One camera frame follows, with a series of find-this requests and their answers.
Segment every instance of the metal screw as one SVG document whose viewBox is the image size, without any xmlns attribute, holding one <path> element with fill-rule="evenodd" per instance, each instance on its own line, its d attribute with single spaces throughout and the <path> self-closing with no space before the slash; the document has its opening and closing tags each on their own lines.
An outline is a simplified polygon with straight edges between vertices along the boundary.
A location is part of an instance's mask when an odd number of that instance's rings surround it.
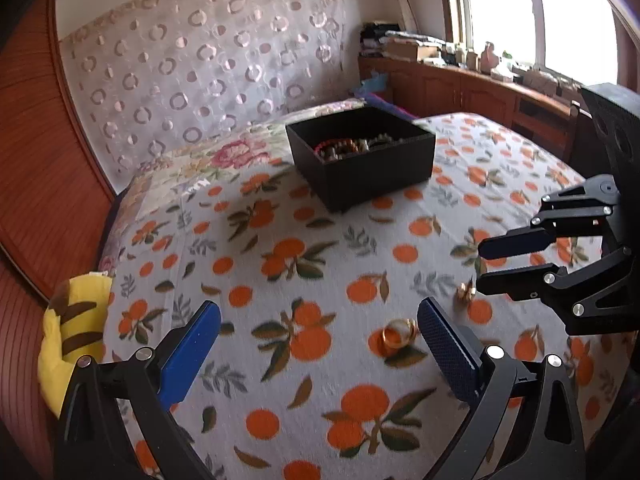
<svg viewBox="0 0 640 480">
<path fill-rule="evenodd" d="M 486 349 L 486 353 L 489 357 L 494 359 L 502 359 L 504 357 L 504 350 L 496 345 L 489 346 Z"/>
<path fill-rule="evenodd" d="M 142 347 L 138 349 L 136 352 L 136 359 L 138 361 L 146 361 L 147 359 L 151 359 L 151 356 L 154 354 L 154 351 L 148 346 Z"/>
<path fill-rule="evenodd" d="M 546 360 L 550 365 L 555 366 L 556 368 L 558 368 L 562 364 L 562 359 L 554 354 L 551 354 L 549 357 L 546 358 Z"/>
<path fill-rule="evenodd" d="M 91 364 L 91 356 L 90 355 L 81 355 L 76 361 L 76 364 L 81 368 L 87 368 L 88 365 Z"/>
</svg>

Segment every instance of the orange print bedsheet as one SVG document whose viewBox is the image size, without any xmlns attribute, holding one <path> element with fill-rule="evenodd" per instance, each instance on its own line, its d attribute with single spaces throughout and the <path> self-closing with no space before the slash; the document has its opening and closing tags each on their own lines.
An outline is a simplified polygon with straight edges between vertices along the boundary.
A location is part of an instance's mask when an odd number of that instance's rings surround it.
<svg viewBox="0 0 640 480">
<path fill-rule="evenodd" d="M 562 356 L 586 443 L 606 418 L 633 334 L 569 338 L 538 300 L 452 304 L 457 284 L 487 270 L 555 262 L 571 272 L 598 259 L 599 238 L 508 259 L 478 255 L 483 239 L 526 225 L 543 195 L 582 178 L 480 116 L 417 124 L 437 134 L 433 177 L 343 214 L 326 211 L 283 150 L 192 184 L 126 230 L 105 360 L 156 346 L 203 300 L 219 304 L 221 334 L 172 407 L 215 478 L 423 478 L 468 408 L 422 338 L 390 350 L 381 331 L 414 318 L 426 296 L 485 344 L 523 360 Z M 510 403 L 482 474 L 495 468 L 518 406 Z M 155 473 L 126 401 L 121 410 L 141 464 Z"/>
</svg>

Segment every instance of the wooden cabinet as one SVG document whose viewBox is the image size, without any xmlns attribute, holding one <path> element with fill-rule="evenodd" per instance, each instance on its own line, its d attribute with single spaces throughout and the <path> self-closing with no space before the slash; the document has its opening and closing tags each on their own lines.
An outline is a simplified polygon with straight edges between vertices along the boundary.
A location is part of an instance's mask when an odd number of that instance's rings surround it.
<svg viewBox="0 0 640 480">
<path fill-rule="evenodd" d="M 420 83 L 420 78 L 409 73 L 396 71 L 389 74 L 388 84 L 393 89 L 394 104 L 417 117 L 425 117 L 426 101 L 424 88 Z"/>
<path fill-rule="evenodd" d="M 424 89 L 424 116 L 460 111 L 460 74 L 425 66 L 420 78 Z"/>
<path fill-rule="evenodd" d="M 475 75 L 462 75 L 460 111 L 478 114 L 498 124 L 511 124 L 516 97 L 513 91 Z"/>
<path fill-rule="evenodd" d="M 388 74 L 384 98 L 413 115 L 482 115 L 568 160 L 570 109 L 551 97 L 451 66 L 365 57 L 358 63 L 362 79 L 371 77 L 372 71 Z"/>
</svg>

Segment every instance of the box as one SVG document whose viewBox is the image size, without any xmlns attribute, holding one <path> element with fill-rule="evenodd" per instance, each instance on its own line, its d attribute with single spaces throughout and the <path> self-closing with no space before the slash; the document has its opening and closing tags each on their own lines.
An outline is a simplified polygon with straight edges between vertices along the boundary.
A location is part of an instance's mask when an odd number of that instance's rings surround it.
<svg viewBox="0 0 640 480">
<path fill-rule="evenodd" d="M 314 153 L 325 140 L 372 139 L 379 134 L 396 142 L 331 162 Z M 288 124 L 287 135 L 298 171 L 332 212 L 427 180 L 433 170 L 435 134 L 377 108 Z"/>
<path fill-rule="evenodd" d="M 438 57 L 439 51 L 440 47 L 436 44 L 423 46 L 417 43 L 389 41 L 384 46 L 384 53 L 388 56 L 408 61 L 420 61 L 427 57 Z"/>
</svg>

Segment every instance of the pikachu plush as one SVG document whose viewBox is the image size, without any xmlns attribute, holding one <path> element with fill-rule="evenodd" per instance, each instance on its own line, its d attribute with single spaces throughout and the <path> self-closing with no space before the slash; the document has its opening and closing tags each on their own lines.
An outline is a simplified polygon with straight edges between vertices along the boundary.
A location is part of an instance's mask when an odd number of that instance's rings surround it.
<svg viewBox="0 0 640 480">
<path fill-rule="evenodd" d="M 57 417 L 78 358 L 88 354 L 100 362 L 104 357 L 102 332 L 111 282 L 100 272 L 62 282 L 44 313 L 38 380 L 47 406 Z"/>
</svg>

